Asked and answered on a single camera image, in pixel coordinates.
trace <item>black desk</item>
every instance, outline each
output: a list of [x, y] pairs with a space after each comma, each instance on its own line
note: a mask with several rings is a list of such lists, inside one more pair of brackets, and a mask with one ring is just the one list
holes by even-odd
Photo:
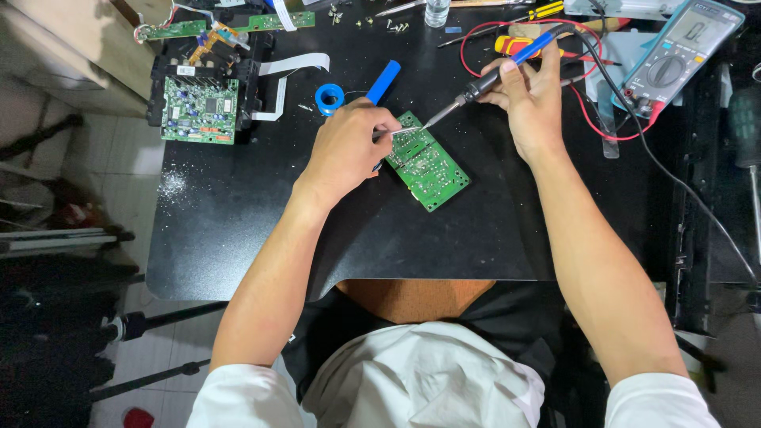
[[[368, 90], [388, 60], [395, 59], [402, 70], [380, 105], [397, 115], [411, 110], [427, 120], [472, 79], [460, 64], [458, 47], [436, 49], [453, 35], [426, 27], [423, 8], [391, 16], [395, 23], [408, 22], [409, 29], [389, 34], [385, 19], [372, 27], [364, 20], [361, 28], [355, 25], [383, 10], [380, 0], [343, 6], [342, 22], [335, 26], [326, 13], [328, 4], [321, 7], [316, 27], [275, 36], [271, 60], [309, 52], [325, 52], [331, 59], [330, 73], [311, 68], [288, 77], [285, 112], [278, 121], [261, 123], [247, 144], [167, 142], [162, 183], [179, 174], [185, 187], [172, 197], [159, 193], [146, 279], [158, 298], [232, 297], [307, 164], [324, 117], [297, 104], [313, 106], [319, 86]], [[447, 26], [466, 30], [520, 15], [508, 10], [452, 9]], [[468, 46], [471, 68], [497, 56], [483, 51], [489, 46], [490, 37]], [[264, 78], [268, 111], [274, 110], [279, 77]], [[636, 141], [621, 145], [621, 159], [605, 159], [600, 137], [587, 126], [569, 89], [564, 90], [563, 112], [568, 151], [593, 198], [651, 278], [665, 280], [673, 186]], [[680, 109], [671, 107], [648, 132], [659, 155], [669, 149], [658, 144], [659, 129], [666, 130], [668, 140], [669, 131], [682, 122]], [[630, 125], [620, 135], [634, 133]], [[472, 185], [428, 213], [384, 166], [380, 177], [365, 181], [331, 212], [317, 245], [309, 300], [345, 278], [554, 278], [537, 190], [515, 152], [504, 112], [490, 105], [467, 106], [431, 133], [471, 176]]]

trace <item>solder spool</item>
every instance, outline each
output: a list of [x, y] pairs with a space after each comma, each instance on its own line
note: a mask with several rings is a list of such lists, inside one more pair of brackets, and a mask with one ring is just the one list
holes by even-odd
[[332, 116], [343, 105], [343, 90], [333, 83], [322, 85], [314, 93], [314, 101], [320, 113]]

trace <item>forearm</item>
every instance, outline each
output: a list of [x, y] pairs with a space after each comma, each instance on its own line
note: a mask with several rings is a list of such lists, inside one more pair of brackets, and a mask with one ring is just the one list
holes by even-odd
[[664, 306], [564, 150], [533, 162], [560, 289], [611, 384], [643, 372], [686, 375]]
[[296, 326], [330, 211], [297, 187], [224, 312], [210, 371], [235, 363], [272, 365]]

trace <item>soldering iron handle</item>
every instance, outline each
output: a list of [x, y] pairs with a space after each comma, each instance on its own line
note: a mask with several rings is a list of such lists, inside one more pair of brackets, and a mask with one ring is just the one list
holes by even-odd
[[[524, 47], [518, 51], [510, 59], [520, 65], [526, 59], [529, 59], [534, 53], [539, 52], [543, 47], [547, 46], [549, 42], [555, 37], [563, 33], [571, 32], [575, 28], [574, 24], [560, 24], [556, 27], [550, 28], [545, 31], [539, 37], [537, 37], [530, 45]], [[481, 95], [485, 94], [489, 89], [494, 86], [495, 82], [499, 79], [499, 67], [493, 68], [488, 73], [484, 74], [475, 81], [465, 85], [465, 92], [463, 96], [465, 101], [471, 102], [478, 99]]]

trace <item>white t-shirt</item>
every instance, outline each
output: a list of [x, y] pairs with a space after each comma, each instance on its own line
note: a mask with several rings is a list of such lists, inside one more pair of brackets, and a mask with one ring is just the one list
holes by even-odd
[[[320, 426], [506, 426], [535, 428], [544, 384], [458, 324], [384, 328], [348, 342], [317, 373], [302, 406]], [[302, 426], [277, 372], [233, 364], [209, 373], [188, 427]], [[718, 428], [695, 383], [665, 373], [619, 382], [605, 426]]]

